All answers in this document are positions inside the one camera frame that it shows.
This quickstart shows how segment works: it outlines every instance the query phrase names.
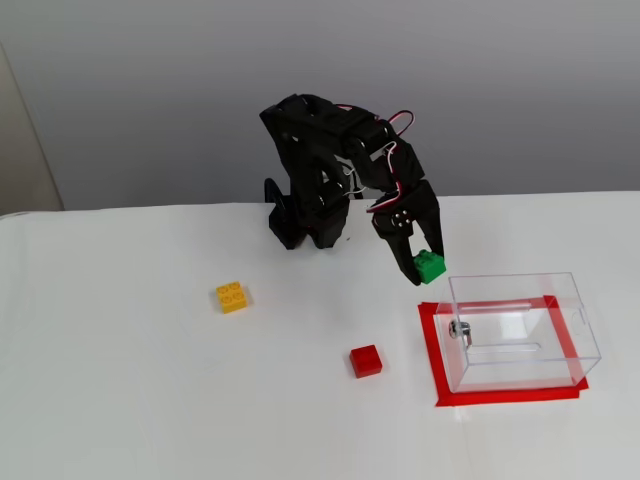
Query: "white table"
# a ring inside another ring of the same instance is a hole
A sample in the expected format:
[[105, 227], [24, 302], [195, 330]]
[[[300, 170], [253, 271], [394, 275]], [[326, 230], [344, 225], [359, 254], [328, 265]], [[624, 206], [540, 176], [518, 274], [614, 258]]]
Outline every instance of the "white table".
[[640, 193], [441, 200], [448, 274], [573, 272], [603, 355], [579, 400], [452, 409], [417, 312], [445, 281], [404, 278], [368, 203], [326, 251], [267, 205], [1, 219], [0, 478], [635, 478]]

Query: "clear acrylic box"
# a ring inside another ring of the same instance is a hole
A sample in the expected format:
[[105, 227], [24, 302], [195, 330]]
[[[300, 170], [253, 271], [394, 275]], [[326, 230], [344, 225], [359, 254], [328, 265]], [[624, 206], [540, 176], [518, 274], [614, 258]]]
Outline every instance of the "clear acrylic box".
[[452, 392], [577, 385], [600, 360], [570, 273], [451, 277], [434, 320]]

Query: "toy block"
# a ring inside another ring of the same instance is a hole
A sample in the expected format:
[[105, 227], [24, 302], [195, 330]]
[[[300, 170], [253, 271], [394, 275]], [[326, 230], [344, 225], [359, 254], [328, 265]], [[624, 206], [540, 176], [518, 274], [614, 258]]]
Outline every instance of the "toy block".
[[216, 293], [218, 294], [218, 300], [224, 313], [240, 310], [247, 306], [247, 297], [245, 297], [239, 282], [218, 287]]
[[420, 274], [422, 283], [429, 284], [447, 271], [444, 258], [437, 253], [420, 250], [413, 259], [413, 263]]
[[375, 345], [351, 350], [349, 358], [351, 359], [351, 365], [353, 365], [356, 378], [375, 375], [382, 371], [382, 362], [380, 361]]

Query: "wall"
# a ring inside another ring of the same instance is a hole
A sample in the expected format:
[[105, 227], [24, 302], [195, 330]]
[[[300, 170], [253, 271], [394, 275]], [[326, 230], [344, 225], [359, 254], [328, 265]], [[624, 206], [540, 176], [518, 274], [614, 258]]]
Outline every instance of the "wall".
[[640, 189], [626, 0], [4, 0], [68, 208], [259, 201], [258, 113], [315, 93], [407, 134], [437, 193]]
[[0, 215], [60, 210], [42, 149], [0, 45]]

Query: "robotic arm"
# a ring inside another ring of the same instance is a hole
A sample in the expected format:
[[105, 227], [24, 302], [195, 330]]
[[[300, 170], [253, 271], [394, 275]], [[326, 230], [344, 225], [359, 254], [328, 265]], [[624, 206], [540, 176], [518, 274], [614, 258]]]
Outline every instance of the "robotic arm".
[[[296, 248], [307, 234], [317, 248], [335, 244], [346, 223], [349, 195], [362, 198], [357, 173], [364, 187], [384, 192], [367, 211], [411, 282], [421, 283], [409, 245], [413, 221], [433, 253], [444, 257], [438, 200], [413, 148], [388, 121], [314, 95], [292, 95], [260, 118], [291, 179], [290, 195], [282, 195], [272, 179], [265, 180], [265, 200], [276, 204], [269, 227], [287, 249]], [[353, 168], [336, 156], [350, 160]]]

